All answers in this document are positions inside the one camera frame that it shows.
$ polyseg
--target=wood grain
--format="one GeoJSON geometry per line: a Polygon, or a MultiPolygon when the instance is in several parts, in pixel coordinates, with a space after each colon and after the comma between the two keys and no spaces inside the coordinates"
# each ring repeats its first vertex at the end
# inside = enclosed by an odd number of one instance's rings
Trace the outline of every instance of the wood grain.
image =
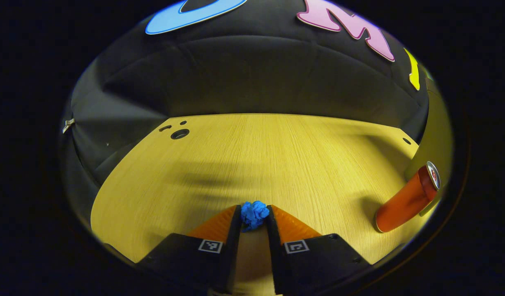
{"type": "MultiPolygon", "coordinates": [[[[91,225],[103,242],[138,262],[171,232],[186,234],[229,206],[261,200],[321,234],[339,234],[373,264],[431,216],[417,215],[387,234],[372,225],[378,207],[405,184],[404,170],[417,148],[400,129],[339,118],[170,118],[104,182],[91,225]],[[179,129],[190,134],[172,140],[179,129]]],[[[273,295],[270,268],[265,229],[241,234],[235,293],[273,295]]]]}

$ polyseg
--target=metal clip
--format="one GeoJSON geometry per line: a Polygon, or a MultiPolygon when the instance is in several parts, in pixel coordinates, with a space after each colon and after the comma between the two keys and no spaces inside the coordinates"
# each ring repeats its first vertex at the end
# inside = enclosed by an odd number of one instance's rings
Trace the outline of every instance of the metal clip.
{"type": "Polygon", "coordinates": [[[66,122],[65,122],[65,124],[66,124],[66,125],[65,125],[65,126],[64,126],[64,128],[62,129],[62,133],[66,133],[66,131],[67,131],[67,130],[70,128],[70,126],[72,126],[72,124],[74,124],[74,123],[75,123],[75,118],[72,118],[72,119],[70,119],[70,120],[66,120],[66,122]]]}

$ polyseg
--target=table surface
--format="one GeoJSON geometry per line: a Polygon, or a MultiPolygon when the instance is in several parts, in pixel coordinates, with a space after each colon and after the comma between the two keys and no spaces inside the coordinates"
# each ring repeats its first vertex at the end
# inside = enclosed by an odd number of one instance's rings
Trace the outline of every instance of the table surface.
{"type": "MultiPolygon", "coordinates": [[[[168,234],[186,234],[229,206],[260,200],[321,234],[339,234],[374,264],[431,216],[417,215],[387,234],[372,225],[378,207],[406,183],[403,173],[417,148],[400,129],[340,118],[170,118],[104,182],[91,226],[100,240],[138,262],[168,234]],[[166,125],[172,127],[159,131],[166,125]],[[190,133],[172,140],[180,129],[190,133]]],[[[274,295],[270,261],[265,227],[241,234],[234,293],[274,295]]]]}

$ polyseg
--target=blue letter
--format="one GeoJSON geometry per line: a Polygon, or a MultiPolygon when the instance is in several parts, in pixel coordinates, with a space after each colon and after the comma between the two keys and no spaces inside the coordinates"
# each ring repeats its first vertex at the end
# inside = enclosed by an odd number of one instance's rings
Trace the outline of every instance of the blue letter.
{"type": "Polygon", "coordinates": [[[187,2],[181,1],[156,13],[147,25],[146,32],[149,35],[170,32],[191,24],[203,22],[220,14],[224,14],[237,8],[247,0],[216,0],[205,7],[194,9],[189,12],[181,12],[181,8],[187,2]]]}

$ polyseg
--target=blue crumpled object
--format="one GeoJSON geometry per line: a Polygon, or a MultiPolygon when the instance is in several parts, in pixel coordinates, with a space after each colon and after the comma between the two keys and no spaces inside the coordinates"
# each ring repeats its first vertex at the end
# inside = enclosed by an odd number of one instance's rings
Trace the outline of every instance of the blue crumpled object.
{"type": "Polygon", "coordinates": [[[269,209],[261,201],[255,201],[252,204],[246,202],[241,206],[241,221],[246,225],[243,232],[254,230],[263,224],[265,218],[269,215],[269,209]]]}

